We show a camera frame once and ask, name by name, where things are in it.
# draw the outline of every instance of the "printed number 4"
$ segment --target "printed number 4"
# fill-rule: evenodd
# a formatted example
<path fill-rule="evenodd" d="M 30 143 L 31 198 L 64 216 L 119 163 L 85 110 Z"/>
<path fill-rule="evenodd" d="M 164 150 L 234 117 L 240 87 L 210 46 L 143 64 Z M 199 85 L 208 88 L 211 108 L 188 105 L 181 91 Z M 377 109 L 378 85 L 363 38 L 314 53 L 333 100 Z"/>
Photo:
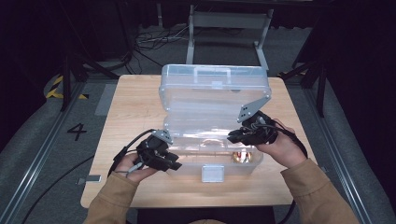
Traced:
<path fill-rule="evenodd" d="M 68 133 L 76 133 L 77 135 L 76 135 L 75 141 L 78 141 L 79 135 L 81 133 L 86 133 L 87 132 L 87 131 L 82 130 L 83 127 L 84 127 L 84 124 L 80 123 L 80 124 L 74 126 L 73 128 L 67 130 L 67 132 Z"/>

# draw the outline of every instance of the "clear plastic container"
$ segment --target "clear plastic container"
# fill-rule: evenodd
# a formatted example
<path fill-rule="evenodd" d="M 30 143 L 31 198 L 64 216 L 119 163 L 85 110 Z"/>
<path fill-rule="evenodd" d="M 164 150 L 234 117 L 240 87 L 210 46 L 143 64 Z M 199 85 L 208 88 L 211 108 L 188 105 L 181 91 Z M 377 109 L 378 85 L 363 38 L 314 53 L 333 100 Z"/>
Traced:
<path fill-rule="evenodd" d="M 236 169 L 246 167 L 247 171 L 242 172 L 246 174 L 262 161 L 262 154 L 254 153 L 252 162 L 234 163 L 234 152 L 253 153 L 255 149 L 232 144 L 227 137 L 230 131 L 241 127 L 236 119 L 242 105 L 271 96 L 265 69 L 259 66 L 168 64 L 163 67 L 159 94 L 168 113 L 163 125 L 174 140 L 169 149 L 176 152 L 184 167 L 224 164 L 238 167 Z M 191 160 L 192 155 L 196 158 L 201 155 L 208 162 Z"/>

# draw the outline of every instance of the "tan sleeve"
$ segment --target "tan sleeve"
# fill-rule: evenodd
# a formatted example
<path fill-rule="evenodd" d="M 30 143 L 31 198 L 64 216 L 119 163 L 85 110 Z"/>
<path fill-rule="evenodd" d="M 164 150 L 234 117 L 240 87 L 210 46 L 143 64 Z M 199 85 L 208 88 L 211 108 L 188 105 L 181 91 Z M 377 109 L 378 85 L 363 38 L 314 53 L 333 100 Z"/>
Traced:
<path fill-rule="evenodd" d="M 282 171 L 302 223 L 359 223 L 330 179 L 310 159 Z"/>
<path fill-rule="evenodd" d="M 112 173 L 98 195 L 92 200 L 84 223 L 122 223 L 131 205 L 138 183 Z"/>

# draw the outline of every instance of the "person's left hand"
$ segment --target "person's left hand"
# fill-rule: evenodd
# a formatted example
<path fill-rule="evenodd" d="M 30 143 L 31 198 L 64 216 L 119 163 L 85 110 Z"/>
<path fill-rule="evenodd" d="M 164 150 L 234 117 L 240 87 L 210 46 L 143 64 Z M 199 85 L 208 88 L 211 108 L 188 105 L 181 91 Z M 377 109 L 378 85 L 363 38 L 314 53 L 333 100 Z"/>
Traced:
<path fill-rule="evenodd" d="M 137 154 L 136 153 L 132 153 L 132 154 L 128 154 L 125 155 L 120 164 L 117 166 L 115 172 L 126 172 L 128 171 L 131 167 L 134 166 L 134 161 L 137 159 Z M 128 179 L 139 183 L 140 181 L 142 181 L 143 179 L 154 175 L 155 173 L 157 173 L 158 170 L 153 169 L 153 168 L 144 168 L 142 170 L 135 170 L 133 172 L 131 172 L 128 176 L 126 176 Z"/>

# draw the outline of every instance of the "tabletop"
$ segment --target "tabletop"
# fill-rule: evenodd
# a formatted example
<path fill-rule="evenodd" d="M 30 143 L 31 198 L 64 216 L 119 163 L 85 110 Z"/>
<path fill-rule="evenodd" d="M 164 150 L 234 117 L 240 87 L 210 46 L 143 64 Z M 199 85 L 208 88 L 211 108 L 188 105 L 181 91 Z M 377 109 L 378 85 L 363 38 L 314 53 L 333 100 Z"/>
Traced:
<path fill-rule="evenodd" d="M 81 197 L 83 207 L 89 207 L 106 183 L 113 158 L 124 146 L 145 130 L 163 128 L 166 112 L 158 93 L 160 84 L 161 76 L 120 77 L 90 170 L 90 175 L 101 175 L 102 181 L 86 183 Z M 262 111 L 292 127 L 305 145 L 308 157 L 316 161 L 283 80 L 270 77 L 269 85 L 272 99 Z M 158 172 L 140 183 L 131 206 L 155 208 L 290 204 L 292 197 L 280 174 L 284 169 L 264 154 L 262 163 L 252 174 L 226 175 L 222 183 L 203 183 L 197 175 Z"/>

